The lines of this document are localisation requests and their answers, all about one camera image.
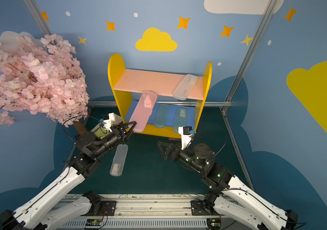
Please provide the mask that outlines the pink translucent pencil case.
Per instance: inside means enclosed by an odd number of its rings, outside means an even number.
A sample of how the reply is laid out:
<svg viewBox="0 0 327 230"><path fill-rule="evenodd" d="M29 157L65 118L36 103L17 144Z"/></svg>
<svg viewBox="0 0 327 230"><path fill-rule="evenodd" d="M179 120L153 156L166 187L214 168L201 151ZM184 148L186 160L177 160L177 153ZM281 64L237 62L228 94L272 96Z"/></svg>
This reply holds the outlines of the pink translucent pencil case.
<svg viewBox="0 0 327 230"><path fill-rule="evenodd" d="M152 114L154 105L157 101L157 95L150 91L144 91L140 97L137 106L130 118L130 122L135 121L134 132L142 133Z"/></svg>

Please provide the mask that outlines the frosted white pencil case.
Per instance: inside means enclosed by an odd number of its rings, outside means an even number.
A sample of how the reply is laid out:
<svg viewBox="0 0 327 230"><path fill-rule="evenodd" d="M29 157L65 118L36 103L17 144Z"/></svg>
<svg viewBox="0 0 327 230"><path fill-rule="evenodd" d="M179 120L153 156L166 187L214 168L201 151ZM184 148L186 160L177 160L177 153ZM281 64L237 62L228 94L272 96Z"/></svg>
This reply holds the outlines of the frosted white pencil case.
<svg viewBox="0 0 327 230"><path fill-rule="evenodd" d="M112 165L110 168L111 176L121 176L123 173L126 157L128 154L128 145L127 144L119 144L116 148L116 152L112 161Z"/></svg>

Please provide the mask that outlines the clear white pencil case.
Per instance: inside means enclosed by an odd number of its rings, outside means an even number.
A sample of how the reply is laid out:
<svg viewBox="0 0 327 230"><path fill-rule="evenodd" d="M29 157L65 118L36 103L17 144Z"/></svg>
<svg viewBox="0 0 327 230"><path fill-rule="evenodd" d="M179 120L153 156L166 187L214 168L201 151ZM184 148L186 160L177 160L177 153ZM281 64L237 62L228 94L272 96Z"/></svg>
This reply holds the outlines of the clear white pencil case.
<svg viewBox="0 0 327 230"><path fill-rule="evenodd" d="M187 74L178 84L173 92L173 97L184 101L188 98L190 92L198 81L198 77L192 74Z"/></svg>

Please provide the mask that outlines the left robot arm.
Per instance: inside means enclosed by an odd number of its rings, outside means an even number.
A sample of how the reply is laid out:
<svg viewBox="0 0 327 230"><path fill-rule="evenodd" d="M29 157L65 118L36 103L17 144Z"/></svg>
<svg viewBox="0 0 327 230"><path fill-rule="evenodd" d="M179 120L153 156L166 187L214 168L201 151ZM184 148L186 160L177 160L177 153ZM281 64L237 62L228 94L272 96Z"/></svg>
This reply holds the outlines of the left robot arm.
<svg viewBox="0 0 327 230"><path fill-rule="evenodd" d="M52 208L77 185L90 177L99 167L99 158L127 143L136 122L119 123L111 127L104 138L92 131L82 134L76 142L80 153L69 166L39 194L14 211L0 214L1 230L54 230L85 214L106 215L101 197L92 191L56 211Z"/></svg>

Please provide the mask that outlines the light teal pencil case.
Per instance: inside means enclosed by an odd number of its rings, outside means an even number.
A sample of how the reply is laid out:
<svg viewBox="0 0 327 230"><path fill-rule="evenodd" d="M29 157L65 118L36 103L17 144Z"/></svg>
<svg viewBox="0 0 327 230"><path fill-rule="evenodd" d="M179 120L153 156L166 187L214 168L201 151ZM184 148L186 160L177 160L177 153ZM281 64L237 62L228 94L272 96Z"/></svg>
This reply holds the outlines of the light teal pencil case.
<svg viewBox="0 0 327 230"><path fill-rule="evenodd" d="M174 119L174 132L179 133L178 129L179 127L184 127L186 125L187 120L187 109L183 107L179 107L176 110L175 113L175 119Z"/></svg>

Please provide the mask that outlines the teal green pencil case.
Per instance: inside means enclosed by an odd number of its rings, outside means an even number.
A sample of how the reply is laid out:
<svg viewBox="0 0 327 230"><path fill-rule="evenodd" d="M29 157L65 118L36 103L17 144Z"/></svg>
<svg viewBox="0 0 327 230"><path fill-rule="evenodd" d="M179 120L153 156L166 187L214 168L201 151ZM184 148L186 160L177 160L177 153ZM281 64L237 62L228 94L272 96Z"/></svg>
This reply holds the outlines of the teal green pencil case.
<svg viewBox="0 0 327 230"><path fill-rule="evenodd" d="M160 104L157 110L157 114L154 120L154 126L156 128L164 128L166 120L168 118L170 106L167 104Z"/></svg>

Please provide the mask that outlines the yellow wooden shelf unit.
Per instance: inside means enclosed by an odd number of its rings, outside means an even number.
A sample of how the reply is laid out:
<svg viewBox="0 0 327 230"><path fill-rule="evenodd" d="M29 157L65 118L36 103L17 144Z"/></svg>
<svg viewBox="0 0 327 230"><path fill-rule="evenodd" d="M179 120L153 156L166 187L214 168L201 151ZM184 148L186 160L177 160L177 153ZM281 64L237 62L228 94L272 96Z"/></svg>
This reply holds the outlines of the yellow wooden shelf unit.
<svg viewBox="0 0 327 230"><path fill-rule="evenodd" d="M161 104L157 99L142 134L179 139L181 137L180 134L175 133L173 129L175 113L179 107L187 109L185 126L191 126L193 130L196 130L209 91L211 76L212 62L209 61L206 65L204 75L198 78L197 83L188 96L188 99L197 100L195 107L163 103L170 106L164 128L156 128L154 126L157 110ZM153 92L158 97L173 97L174 90L183 78L184 75L180 74L126 69L124 60L120 54L113 54L108 63L108 79L124 123L129 122L144 91Z"/></svg>

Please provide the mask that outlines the right circuit board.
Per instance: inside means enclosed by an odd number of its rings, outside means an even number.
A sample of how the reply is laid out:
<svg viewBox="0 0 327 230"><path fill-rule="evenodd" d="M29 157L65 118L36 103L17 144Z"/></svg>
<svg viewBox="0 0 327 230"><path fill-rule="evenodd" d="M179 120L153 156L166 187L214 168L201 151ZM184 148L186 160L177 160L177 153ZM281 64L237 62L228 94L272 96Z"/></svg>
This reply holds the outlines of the right circuit board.
<svg viewBox="0 0 327 230"><path fill-rule="evenodd" d="M222 226L219 218L208 218L206 230L220 230Z"/></svg>

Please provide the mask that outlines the circuit board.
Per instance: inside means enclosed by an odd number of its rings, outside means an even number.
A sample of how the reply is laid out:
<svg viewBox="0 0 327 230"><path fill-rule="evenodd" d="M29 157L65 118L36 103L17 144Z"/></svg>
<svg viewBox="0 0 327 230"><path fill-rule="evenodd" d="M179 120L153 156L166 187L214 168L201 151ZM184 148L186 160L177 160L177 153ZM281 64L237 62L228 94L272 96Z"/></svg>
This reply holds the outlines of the circuit board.
<svg viewBox="0 0 327 230"><path fill-rule="evenodd" d="M87 219L85 222L85 228L101 228L103 226L102 219Z"/></svg>
<svg viewBox="0 0 327 230"><path fill-rule="evenodd" d="M208 218L206 230L220 230L222 226L219 218Z"/></svg>

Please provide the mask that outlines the left circuit board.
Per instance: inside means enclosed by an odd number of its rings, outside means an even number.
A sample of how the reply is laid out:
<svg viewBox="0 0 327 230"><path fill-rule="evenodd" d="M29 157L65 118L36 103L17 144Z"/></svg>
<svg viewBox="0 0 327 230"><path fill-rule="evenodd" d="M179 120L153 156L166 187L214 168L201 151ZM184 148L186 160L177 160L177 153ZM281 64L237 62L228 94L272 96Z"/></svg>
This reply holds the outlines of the left circuit board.
<svg viewBox="0 0 327 230"><path fill-rule="evenodd" d="M102 219L87 219L85 222L85 228L101 228L103 226Z"/></svg>

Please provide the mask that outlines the pink cherry blossom tree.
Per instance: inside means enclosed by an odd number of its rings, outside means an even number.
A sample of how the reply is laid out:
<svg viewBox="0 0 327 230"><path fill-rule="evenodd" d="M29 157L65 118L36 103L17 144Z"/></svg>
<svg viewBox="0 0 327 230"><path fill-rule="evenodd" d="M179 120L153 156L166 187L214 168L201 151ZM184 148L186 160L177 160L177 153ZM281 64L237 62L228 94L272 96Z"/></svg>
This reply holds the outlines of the pink cherry blossom tree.
<svg viewBox="0 0 327 230"><path fill-rule="evenodd" d="M57 34L39 44L18 36L16 47L0 42L0 126L11 125L11 112L27 110L65 127L87 114L89 95L76 49Z"/></svg>

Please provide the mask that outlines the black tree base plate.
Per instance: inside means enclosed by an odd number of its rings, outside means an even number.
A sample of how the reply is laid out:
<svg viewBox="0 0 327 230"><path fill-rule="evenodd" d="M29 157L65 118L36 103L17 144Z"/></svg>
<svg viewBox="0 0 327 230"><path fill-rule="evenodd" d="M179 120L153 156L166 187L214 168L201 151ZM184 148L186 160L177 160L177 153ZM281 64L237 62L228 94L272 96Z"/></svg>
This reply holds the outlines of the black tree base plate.
<svg viewBox="0 0 327 230"><path fill-rule="evenodd" d="M88 132L82 132L77 134L74 138L75 138L75 142L85 142L86 138L87 138L87 134Z"/></svg>

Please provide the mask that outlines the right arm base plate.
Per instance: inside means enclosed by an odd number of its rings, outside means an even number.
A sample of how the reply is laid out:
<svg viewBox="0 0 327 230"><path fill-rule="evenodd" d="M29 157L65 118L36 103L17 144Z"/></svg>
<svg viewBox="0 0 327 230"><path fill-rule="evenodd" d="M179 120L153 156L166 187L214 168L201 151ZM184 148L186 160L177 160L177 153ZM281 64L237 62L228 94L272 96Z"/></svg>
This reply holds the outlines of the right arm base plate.
<svg viewBox="0 0 327 230"><path fill-rule="evenodd" d="M194 199L190 201L192 216L219 216L219 214L206 204L203 200Z"/></svg>

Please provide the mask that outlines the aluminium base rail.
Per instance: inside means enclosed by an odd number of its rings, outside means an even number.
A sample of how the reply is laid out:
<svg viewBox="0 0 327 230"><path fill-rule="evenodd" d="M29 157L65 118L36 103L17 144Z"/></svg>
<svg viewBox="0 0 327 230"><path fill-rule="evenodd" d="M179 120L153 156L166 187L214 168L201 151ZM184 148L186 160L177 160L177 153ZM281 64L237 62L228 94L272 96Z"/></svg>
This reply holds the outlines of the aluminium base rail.
<svg viewBox="0 0 327 230"><path fill-rule="evenodd" d="M58 202L52 211L73 203L80 197L82 196L68 195ZM102 200L117 202L114 216L87 216L85 214L66 222L55 230L206 230L207 219L218 218L222 223L225 219L230 218L222 215L192 216L190 201L204 200L203 195L102 195L100 197ZM102 219L104 224L98 229L85 228L87 219Z"/></svg>

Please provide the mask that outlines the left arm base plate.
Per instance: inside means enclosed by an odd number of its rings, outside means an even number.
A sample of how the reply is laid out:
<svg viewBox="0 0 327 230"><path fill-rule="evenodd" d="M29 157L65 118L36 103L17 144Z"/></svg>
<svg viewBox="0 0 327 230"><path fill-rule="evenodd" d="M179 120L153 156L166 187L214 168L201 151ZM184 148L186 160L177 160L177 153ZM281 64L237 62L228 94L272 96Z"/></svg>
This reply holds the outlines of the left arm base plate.
<svg viewBox="0 0 327 230"><path fill-rule="evenodd" d="M87 216L114 216L117 202L114 200L102 200L94 202Z"/></svg>

